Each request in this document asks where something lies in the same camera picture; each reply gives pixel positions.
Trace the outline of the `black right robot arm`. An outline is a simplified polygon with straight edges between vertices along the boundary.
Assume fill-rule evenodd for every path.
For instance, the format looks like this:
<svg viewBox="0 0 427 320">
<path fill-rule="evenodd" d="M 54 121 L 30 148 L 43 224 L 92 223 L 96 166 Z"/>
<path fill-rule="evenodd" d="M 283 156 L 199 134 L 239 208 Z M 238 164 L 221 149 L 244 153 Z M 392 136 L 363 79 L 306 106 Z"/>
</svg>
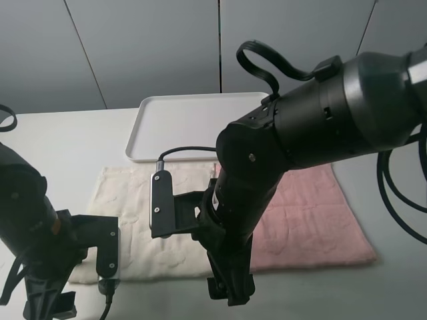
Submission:
<svg viewBox="0 0 427 320">
<path fill-rule="evenodd" d="M 216 141 L 220 173 L 209 182 L 195 239 L 213 275 L 209 296 L 246 304 L 253 232 L 283 175 L 403 146 L 426 121 L 426 50 L 403 56 L 333 56 L 312 71 L 293 67 L 259 41 L 246 41 L 239 64 L 272 89 L 261 105 L 227 125 Z"/>
</svg>

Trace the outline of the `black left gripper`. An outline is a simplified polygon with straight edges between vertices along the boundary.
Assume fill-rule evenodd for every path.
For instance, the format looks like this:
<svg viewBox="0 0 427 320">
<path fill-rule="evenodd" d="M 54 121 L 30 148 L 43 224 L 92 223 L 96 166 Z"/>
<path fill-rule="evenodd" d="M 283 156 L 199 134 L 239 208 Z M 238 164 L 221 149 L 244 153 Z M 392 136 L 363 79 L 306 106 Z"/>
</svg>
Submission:
<svg viewBox="0 0 427 320">
<path fill-rule="evenodd" d="M 24 278 L 24 319 L 49 319 L 47 280 L 67 280 L 74 267 L 87 257 L 89 232 L 83 228 L 89 222 L 89 216 L 72 216 L 67 210 L 9 211 L 9 250 L 28 275 Z M 55 317 L 76 317 L 75 294 L 70 291 L 59 295 Z"/>
</svg>

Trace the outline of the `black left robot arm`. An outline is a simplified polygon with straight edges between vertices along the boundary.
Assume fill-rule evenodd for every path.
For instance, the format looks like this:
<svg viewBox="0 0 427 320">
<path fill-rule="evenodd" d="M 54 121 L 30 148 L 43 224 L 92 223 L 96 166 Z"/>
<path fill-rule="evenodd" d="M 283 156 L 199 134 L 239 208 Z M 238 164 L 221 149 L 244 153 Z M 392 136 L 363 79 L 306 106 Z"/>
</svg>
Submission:
<svg viewBox="0 0 427 320">
<path fill-rule="evenodd" d="M 25 282 L 26 319 L 71 319 L 75 293 L 64 286 L 93 245 L 87 219 L 54 210 L 47 180 L 15 151 L 1 146 L 1 241 L 15 256 L 1 304 Z"/>
</svg>

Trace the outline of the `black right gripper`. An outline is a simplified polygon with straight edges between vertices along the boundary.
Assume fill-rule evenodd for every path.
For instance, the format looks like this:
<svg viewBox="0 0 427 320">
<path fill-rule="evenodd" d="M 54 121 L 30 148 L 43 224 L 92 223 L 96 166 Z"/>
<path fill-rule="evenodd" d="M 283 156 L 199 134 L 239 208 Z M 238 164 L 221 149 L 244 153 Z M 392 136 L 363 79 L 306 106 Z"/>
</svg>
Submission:
<svg viewBox="0 0 427 320">
<path fill-rule="evenodd" d="M 254 220 L 249 216 L 197 217 L 195 240 L 207 250 L 212 277 L 210 299 L 227 299 L 228 306 L 245 305 L 255 293 L 250 273 Z"/>
</svg>

